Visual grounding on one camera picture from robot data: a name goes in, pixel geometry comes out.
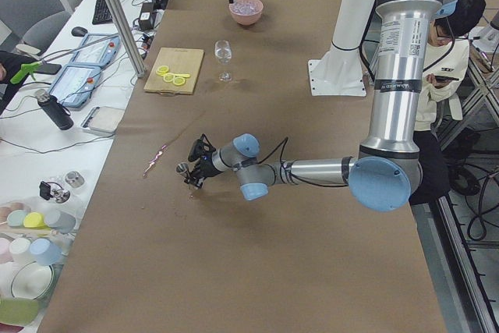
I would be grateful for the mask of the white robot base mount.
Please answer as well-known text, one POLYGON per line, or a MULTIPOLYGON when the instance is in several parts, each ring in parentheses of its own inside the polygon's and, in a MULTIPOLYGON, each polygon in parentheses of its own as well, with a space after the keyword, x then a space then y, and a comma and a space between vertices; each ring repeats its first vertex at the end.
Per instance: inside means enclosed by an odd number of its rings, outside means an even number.
POLYGON ((308 61, 313 96, 364 97, 359 53, 375 0, 342 0, 331 47, 319 60, 308 61))

